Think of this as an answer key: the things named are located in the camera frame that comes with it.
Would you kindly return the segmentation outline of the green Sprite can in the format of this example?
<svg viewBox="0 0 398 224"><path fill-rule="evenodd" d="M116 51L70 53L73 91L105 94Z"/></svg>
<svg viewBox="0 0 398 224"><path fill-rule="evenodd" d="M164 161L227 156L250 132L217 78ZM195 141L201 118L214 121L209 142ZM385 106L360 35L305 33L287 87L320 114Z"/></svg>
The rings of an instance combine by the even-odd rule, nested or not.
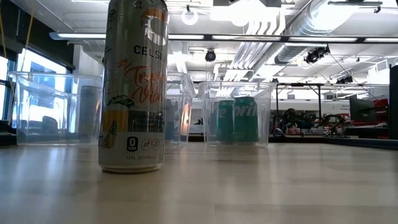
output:
<svg viewBox="0 0 398 224"><path fill-rule="evenodd" d="M254 97L243 96L234 99L234 141L258 142L257 103Z"/></svg>
<svg viewBox="0 0 398 224"><path fill-rule="evenodd" d="M217 111L216 139L220 142L233 141L233 100L221 100Z"/></svg>

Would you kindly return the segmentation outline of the clear plastic bin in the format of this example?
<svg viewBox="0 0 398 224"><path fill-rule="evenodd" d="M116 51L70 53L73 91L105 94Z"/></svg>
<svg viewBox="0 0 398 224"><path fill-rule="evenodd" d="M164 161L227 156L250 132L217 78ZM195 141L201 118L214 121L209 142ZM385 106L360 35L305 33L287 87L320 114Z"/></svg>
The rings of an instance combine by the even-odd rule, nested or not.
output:
<svg viewBox="0 0 398 224"><path fill-rule="evenodd" d="M95 145L103 80L94 75L11 72L19 145Z"/></svg>
<svg viewBox="0 0 398 224"><path fill-rule="evenodd" d="M188 143L193 99L196 97L192 79L186 73L167 75L165 113L165 147L179 148Z"/></svg>
<svg viewBox="0 0 398 224"><path fill-rule="evenodd" d="M198 96L203 104L204 138L208 146L229 147L267 147L269 142L269 128L271 121L271 98L275 85L261 82L222 82L212 81L199 84ZM233 100L243 96L254 97L257 103L258 116L258 142L234 141L234 115L233 115L233 141L220 142L216 139L217 111L221 100Z"/></svg>

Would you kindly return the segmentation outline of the slim Celsius can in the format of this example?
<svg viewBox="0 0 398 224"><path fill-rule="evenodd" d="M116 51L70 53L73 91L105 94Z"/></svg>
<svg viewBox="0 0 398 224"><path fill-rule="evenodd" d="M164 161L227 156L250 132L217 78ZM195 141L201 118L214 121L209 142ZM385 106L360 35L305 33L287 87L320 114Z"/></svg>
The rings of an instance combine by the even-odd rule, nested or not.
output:
<svg viewBox="0 0 398 224"><path fill-rule="evenodd" d="M169 12L164 0L110 0L98 164L142 173L164 163Z"/></svg>

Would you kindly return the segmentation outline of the LED light bar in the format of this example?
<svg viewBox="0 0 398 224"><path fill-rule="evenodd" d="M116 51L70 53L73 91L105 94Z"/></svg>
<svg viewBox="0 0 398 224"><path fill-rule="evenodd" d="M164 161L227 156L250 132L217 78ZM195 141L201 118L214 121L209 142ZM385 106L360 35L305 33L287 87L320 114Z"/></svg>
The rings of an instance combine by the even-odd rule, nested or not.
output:
<svg viewBox="0 0 398 224"><path fill-rule="evenodd" d="M352 37L290 37L289 42L356 42Z"/></svg>
<svg viewBox="0 0 398 224"><path fill-rule="evenodd" d="M96 34L96 33L58 33L50 32L49 36L53 40L72 40L72 39L93 39L93 40L103 40L106 34ZM169 39L172 40L202 40L204 35L183 35L183 34L169 34Z"/></svg>
<svg viewBox="0 0 398 224"><path fill-rule="evenodd" d="M213 35L213 40L266 41L277 42L280 37L259 35Z"/></svg>
<svg viewBox="0 0 398 224"><path fill-rule="evenodd" d="M398 44L398 37L373 37L373 38L365 38L364 42L366 43L380 43L380 44Z"/></svg>

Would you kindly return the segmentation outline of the person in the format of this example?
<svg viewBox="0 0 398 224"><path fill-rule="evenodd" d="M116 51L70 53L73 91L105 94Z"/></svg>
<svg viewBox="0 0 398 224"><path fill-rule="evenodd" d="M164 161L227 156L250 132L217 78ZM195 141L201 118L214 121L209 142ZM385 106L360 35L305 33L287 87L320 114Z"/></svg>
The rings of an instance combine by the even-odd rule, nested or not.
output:
<svg viewBox="0 0 398 224"><path fill-rule="evenodd" d="M282 113L278 127L283 131L287 128L310 129L313 127L313 122L309 115L305 113L298 114L295 109L289 108Z"/></svg>

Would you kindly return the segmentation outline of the black monitor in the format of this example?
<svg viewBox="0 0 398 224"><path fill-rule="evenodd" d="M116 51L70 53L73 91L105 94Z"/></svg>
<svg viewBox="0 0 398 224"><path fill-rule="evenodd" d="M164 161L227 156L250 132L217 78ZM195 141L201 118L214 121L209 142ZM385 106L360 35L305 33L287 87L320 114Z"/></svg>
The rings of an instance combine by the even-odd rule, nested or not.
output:
<svg viewBox="0 0 398 224"><path fill-rule="evenodd" d="M375 103L351 97L349 99L351 122L357 126L374 123L376 121Z"/></svg>

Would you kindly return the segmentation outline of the red box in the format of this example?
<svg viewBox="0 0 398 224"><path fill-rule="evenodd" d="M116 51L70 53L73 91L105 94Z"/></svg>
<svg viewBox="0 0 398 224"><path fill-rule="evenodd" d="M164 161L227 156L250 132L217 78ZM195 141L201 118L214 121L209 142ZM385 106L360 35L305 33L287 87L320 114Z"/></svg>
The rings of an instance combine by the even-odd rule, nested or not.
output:
<svg viewBox="0 0 398 224"><path fill-rule="evenodd" d="M381 100L374 100L374 107L375 107L375 125L382 126L388 123L389 119L389 102L388 99L381 99Z"/></svg>

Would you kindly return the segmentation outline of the black panel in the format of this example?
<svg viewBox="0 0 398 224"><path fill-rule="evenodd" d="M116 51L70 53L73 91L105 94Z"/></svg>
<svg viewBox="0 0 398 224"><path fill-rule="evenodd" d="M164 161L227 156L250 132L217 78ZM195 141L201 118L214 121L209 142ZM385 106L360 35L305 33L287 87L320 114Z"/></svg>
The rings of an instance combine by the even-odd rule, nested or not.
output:
<svg viewBox="0 0 398 224"><path fill-rule="evenodd" d="M398 65L389 70L389 139L398 140Z"/></svg>

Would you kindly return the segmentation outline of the silver ventilation duct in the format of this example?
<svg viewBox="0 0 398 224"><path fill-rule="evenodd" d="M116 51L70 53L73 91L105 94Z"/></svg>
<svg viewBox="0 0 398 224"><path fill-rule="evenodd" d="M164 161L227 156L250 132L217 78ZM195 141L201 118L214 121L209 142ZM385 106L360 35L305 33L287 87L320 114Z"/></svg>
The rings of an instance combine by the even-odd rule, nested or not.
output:
<svg viewBox="0 0 398 224"><path fill-rule="evenodd" d="M334 19L332 13L336 6L329 5L332 0L312 0L285 32L286 35L329 35L345 20ZM288 64L307 49L307 46L281 45L274 57L276 64Z"/></svg>

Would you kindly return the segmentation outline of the black desk frame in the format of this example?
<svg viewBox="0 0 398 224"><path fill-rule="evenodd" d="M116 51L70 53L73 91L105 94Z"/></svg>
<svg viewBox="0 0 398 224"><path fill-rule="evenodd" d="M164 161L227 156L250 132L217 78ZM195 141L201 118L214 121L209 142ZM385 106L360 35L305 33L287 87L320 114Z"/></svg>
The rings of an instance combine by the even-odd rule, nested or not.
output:
<svg viewBox="0 0 398 224"><path fill-rule="evenodd" d="M332 84L332 83L279 83L272 94L271 130L287 137L375 138L389 137L388 123L355 125L351 122L349 99L381 100L388 96L388 85ZM293 108L298 114L311 117L310 129L278 127L282 113Z"/></svg>

